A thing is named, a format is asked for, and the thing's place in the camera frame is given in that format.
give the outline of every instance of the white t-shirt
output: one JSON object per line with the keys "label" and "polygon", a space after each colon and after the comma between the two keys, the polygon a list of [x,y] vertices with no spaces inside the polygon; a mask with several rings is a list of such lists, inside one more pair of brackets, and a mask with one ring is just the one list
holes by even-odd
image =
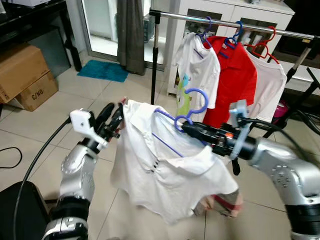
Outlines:
{"label": "white t-shirt", "polygon": [[210,146],[176,130],[170,118],[154,112],[157,108],[164,111],[133,100],[123,106],[125,128],[118,140],[111,182],[129,194],[131,203],[172,224],[192,216],[202,197],[230,194],[238,185]]}
{"label": "white t-shirt", "polygon": [[[190,109],[197,110],[205,105],[200,93],[191,92],[190,103],[184,91],[189,88],[198,88],[208,95],[208,108],[214,109],[216,105],[217,90],[220,76],[220,63],[211,47],[206,49],[199,36],[194,32],[186,35],[179,46],[173,60],[178,65],[179,86],[177,90],[178,115],[186,115]],[[202,122],[206,111],[193,114],[191,119]]]}
{"label": "white t-shirt", "polygon": [[270,123],[285,89],[287,76],[281,64],[265,62],[247,53],[257,72],[254,103],[248,106],[248,116]]}

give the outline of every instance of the clothes rack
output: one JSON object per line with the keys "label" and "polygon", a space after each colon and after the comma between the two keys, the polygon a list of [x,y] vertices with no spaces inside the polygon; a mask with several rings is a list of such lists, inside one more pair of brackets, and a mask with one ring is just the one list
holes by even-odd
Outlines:
{"label": "clothes rack", "polygon": [[[219,25],[219,26],[225,26],[225,27],[232,27],[232,28],[240,28],[240,24],[230,21],[222,21],[217,19],[207,19],[204,17],[196,17],[196,16],[188,16],[188,15],[181,15],[181,14],[175,14],[171,12],[164,12],[159,10],[150,9],[149,11],[150,16],[155,17],[155,26],[154,26],[154,45],[153,45],[153,56],[152,56],[152,85],[151,85],[151,104],[155,104],[155,90],[156,90],[156,75],[157,75],[157,61],[158,61],[158,53],[159,53],[159,24],[160,24],[160,18],[170,18],[170,19],[177,19],[177,20],[185,20],[189,22],[196,22],[196,23],[203,23],[203,24],[212,24],[212,25]],[[263,26],[256,26],[256,25],[248,25],[243,24],[242,29],[244,30],[251,30],[255,32],[263,32],[263,33],[270,33],[273,34],[274,30],[268,27]],[[298,67],[302,64],[302,62],[305,60],[309,52],[312,50],[312,48],[320,43],[320,36],[316,35],[310,35],[310,34],[304,34],[304,33],[298,33],[298,32],[292,32],[292,31],[285,31],[276,29],[275,30],[276,35],[281,36],[287,36],[292,38],[298,38],[298,39],[305,39],[310,40],[309,43],[307,43],[306,48],[303,50],[300,57],[297,59],[293,67],[288,71],[286,77],[287,82],[295,75],[297,72]],[[273,133],[272,130],[269,130],[264,137],[267,138]]]}

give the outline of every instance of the printed graphic on shirt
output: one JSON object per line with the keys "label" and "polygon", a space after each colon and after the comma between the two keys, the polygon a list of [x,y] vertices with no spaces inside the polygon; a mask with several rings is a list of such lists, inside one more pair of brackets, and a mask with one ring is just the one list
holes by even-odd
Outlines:
{"label": "printed graphic on shirt", "polygon": [[179,79],[177,93],[176,93],[177,115],[187,115],[190,110],[191,98],[189,97],[188,94],[185,93],[185,91],[186,91],[186,87],[191,81],[191,77],[189,77],[185,73],[182,81],[180,81],[179,74],[177,78]]}

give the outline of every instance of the red shirt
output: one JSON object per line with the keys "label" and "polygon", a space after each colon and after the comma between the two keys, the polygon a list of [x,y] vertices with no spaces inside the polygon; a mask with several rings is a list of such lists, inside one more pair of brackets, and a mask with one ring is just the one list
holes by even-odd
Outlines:
{"label": "red shirt", "polygon": [[239,43],[235,49],[223,47],[225,37],[212,36],[207,39],[212,45],[220,62],[220,77],[214,109],[207,109],[204,124],[219,128],[229,119],[229,106],[245,99],[247,106],[254,103],[257,71],[244,47]]}

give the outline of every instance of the tiled floor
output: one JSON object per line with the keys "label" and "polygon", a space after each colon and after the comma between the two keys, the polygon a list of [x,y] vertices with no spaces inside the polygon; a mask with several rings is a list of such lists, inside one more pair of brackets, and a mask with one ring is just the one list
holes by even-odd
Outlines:
{"label": "tiled floor", "polygon": [[[61,74],[57,80],[59,92],[34,112],[5,106],[0,119],[0,149],[16,146],[23,152],[22,163],[14,169],[0,170],[0,190],[23,178],[30,162],[42,144],[77,108],[92,110],[95,114],[109,102],[123,96],[140,102],[150,101],[151,70],[145,76],[129,74],[125,83],[76,76],[73,68]],[[156,104],[175,113],[176,100],[167,96],[167,83],[163,72],[157,73]],[[306,150],[310,158],[320,161],[320,137],[304,124],[290,120],[286,128]],[[255,129],[252,137],[263,135]],[[290,145],[276,133],[271,140]],[[61,181],[60,165],[80,136],[66,127],[45,150],[36,164],[30,180],[40,189],[45,199],[56,197]],[[230,219],[214,212],[206,216],[191,217],[173,226],[166,225],[155,213],[143,207],[130,205],[129,196],[110,183],[110,172],[115,159],[117,141],[99,157],[94,180],[96,190],[90,206],[89,239],[106,240],[119,237],[126,240],[264,240],[290,239],[290,226],[285,209],[271,181],[261,172],[240,161],[241,173],[235,179],[244,195],[244,210],[238,218]],[[11,165],[19,157],[17,153],[1,152],[1,165]]]}

